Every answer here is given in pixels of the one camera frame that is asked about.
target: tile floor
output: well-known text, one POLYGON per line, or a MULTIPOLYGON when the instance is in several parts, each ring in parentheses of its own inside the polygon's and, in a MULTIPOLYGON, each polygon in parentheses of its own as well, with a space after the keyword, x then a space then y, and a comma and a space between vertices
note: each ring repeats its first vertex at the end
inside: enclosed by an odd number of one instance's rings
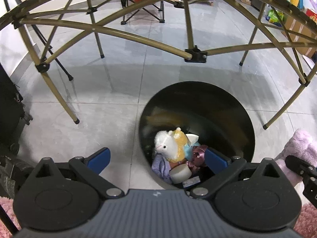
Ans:
MULTIPOLYGON (((254 8, 244 6, 258 14, 254 8)), ((119 8, 118 2, 103 6, 95 14, 96 20, 119 8)), ((213 7, 191 5, 191 16, 194 42, 200 49, 246 44, 253 30, 246 18, 223 2, 215 2, 213 7)), ((165 18, 166 23, 160 24, 139 12, 125 26, 120 25, 121 19, 107 26, 185 49, 183 10, 165 5, 165 18)), ((66 20, 90 23, 88 15, 68 15, 66 20)), ((40 26, 40 29, 48 36, 51 27, 40 26)), ((54 51, 79 32, 58 28, 52 42, 54 51)), ((279 40, 286 41, 278 30, 272 32, 279 40)), ((42 47, 33 32, 31 35, 42 47)), ((67 161, 106 146, 112 158, 101 173, 104 178, 125 191, 160 189, 162 184, 156 182, 141 154, 138 118, 144 105, 160 89, 189 80, 215 84, 242 103, 256 134, 254 162, 275 157, 297 128, 305 128, 317 138, 316 78, 268 130, 262 128, 299 86, 297 75, 276 49, 250 51, 240 67, 243 52, 210 56, 206 64, 188 64, 175 55, 132 41, 106 35, 100 35, 100 39, 104 59, 99 57, 93 35, 58 57, 74 76, 72 82, 55 62, 49 70, 62 96, 80 119, 79 125, 69 118, 34 66, 23 75, 18 86, 27 110, 34 116, 20 140, 20 157, 24 160, 34 164, 50 156, 55 161, 67 161)), ((268 39, 258 32, 255 42, 268 42, 268 39)))

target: white plush alpaca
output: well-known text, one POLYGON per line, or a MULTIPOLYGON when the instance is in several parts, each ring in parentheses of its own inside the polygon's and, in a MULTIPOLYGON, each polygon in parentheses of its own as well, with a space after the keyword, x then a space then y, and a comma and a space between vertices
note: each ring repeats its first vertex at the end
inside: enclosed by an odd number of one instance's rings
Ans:
POLYGON ((188 143, 187 136, 177 128, 175 131, 159 131, 154 138, 155 150, 169 162, 179 162, 185 158, 183 147, 188 143))

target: black suitcase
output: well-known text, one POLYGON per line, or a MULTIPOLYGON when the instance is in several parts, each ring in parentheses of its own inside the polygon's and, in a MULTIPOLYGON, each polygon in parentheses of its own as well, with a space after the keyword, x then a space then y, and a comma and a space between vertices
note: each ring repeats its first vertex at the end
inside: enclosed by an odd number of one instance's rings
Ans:
POLYGON ((24 112, 23 97, 0 63, 0 143, 10 146, 21 118, 26 124, 33 118, 24 112))

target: green bag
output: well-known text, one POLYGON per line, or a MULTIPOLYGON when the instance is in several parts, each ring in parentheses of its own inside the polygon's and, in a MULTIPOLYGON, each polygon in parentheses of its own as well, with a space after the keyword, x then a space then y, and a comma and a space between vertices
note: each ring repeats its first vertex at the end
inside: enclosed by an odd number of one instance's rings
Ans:
MULTIPOLYGON (((283 12, 277 11, 278 15, 281 17, 281 20, 284 19, 284 14, 283 12)), ((274 25, 277 25, 279 27, 281 27, 282 25, 280 24, 278 18, 276 17, 274 11, 271 9, 269 10, 267 16, 266 16, 266 20, 270 23, 273 23, 274 25)))

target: trash can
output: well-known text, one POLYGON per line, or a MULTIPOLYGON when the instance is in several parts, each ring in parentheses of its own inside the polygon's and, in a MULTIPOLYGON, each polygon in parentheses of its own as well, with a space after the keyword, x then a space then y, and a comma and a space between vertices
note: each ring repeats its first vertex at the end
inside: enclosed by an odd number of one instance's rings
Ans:
MULTIPOLYGON (((252 160, 255 134, 250 117, 236 98, 215 85, 192 81, 175 83, 150 99, 141 115, 138 132, 141 149, 150 166, 156 133, 177 127, 185 134, 198 135, 200 144, 227 157, 238 155, 247 162, 252 160)), ((206 171, 203 179, 212 175, 206 171)))

